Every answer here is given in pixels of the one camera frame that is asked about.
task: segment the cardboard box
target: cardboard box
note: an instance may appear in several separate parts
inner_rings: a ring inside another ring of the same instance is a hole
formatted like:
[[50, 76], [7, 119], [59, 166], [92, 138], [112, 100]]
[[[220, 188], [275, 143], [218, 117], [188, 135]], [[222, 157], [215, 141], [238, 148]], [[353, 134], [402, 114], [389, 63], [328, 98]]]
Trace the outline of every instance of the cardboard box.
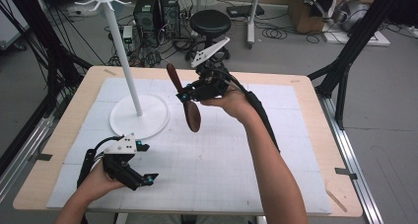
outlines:
[[[372, 3], [374, 0], [360, 0]], [[324, 22], [321, 17], [310, 17], [311, 6], [305, 5], [304, 0], [290, 0], [288, 13], [296, 31], [301, 34], [322, 32]]]

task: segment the wooden table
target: wooden table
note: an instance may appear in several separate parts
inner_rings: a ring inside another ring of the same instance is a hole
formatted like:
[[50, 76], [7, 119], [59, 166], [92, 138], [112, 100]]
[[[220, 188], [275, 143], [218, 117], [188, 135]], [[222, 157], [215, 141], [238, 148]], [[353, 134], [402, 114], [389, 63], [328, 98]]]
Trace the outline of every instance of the wooden table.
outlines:
[[[134, 78], [169, 79], [166, 69], [132, 68]], [[177, 70], [181, 80], [194, 81], [193, 70]], [[363, 209], [350, 178], [335, 173], [335, 168], [345, 168], [337, 145], [316, 97], [311, 80], [299, 75], [232, 73], [242, 83], [278, 84], [293, 86], [311, 139], [311, 144], [332, 206], [330, 216], [358, 217]], [[79, 129], [88, 114], [103, 81], [108, 77], [124, 77], [122, 68], [92, 67], [63, 117], [43, 149], [53, 155], [50, 161], [37, 161], [13, 203], [16, 209], [47, 210], [46, 204], [58, 178], [61, 165], [74, 143]]]

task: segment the black stool seat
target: black stool seat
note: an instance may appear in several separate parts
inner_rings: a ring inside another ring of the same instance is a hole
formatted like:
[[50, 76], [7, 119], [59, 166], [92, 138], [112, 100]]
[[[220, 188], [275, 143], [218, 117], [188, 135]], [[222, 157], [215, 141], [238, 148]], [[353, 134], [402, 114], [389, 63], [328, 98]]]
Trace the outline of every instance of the black stool seat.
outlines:
[[191, 17], [190, 27], [198, 34], [216, 38], [231, 28], [231, 20], [217, 10], [202, 10]]

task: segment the white pole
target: white pole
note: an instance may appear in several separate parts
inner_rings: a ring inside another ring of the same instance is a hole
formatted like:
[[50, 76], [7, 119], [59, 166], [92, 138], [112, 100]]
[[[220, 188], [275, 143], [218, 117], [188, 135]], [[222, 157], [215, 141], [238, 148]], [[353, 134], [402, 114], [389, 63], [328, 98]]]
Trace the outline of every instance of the white pole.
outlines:
[[107, 19], [108, 26], [110, 27], [111, 36], [113, 37], [114, 46], [117, 50], [117, 56], [125, 74], [126, 82], [128, 83], [129, 91], [132, 96], [132, 101], [136, 109], [138, 116], [142, 115], [141, 105], [139, 105], [138, 94], [136, 93], [135, 84], [133, 82], [132, 73], [129, 68], [128, 59], [126, 57], [125, 48], [123, 47], [122, 37], [120, 36], [119, 27], [117, 25], [116, 17], [113, 11], [107, 4], [103, 4], [104, 13]]

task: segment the hand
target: hand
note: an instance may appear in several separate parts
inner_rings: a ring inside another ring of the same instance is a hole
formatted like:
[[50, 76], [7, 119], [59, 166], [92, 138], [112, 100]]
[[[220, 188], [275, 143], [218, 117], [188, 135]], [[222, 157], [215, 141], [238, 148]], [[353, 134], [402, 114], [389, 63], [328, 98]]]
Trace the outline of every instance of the hand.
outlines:
[[255, 112], [255, 109], [246, 100], [245, 95], [240, 90], [229, 87], [227, 93], [222, 98], [214, 98], [200, 102], [204, 106], [220, 107], [232, 117], [240, 122]]
[[90, 203], [120, 187], [125, 187], [125, 185], [117, 180], [112, 180], [105, 172], [103, 162], [99, 161], [74, 195]]

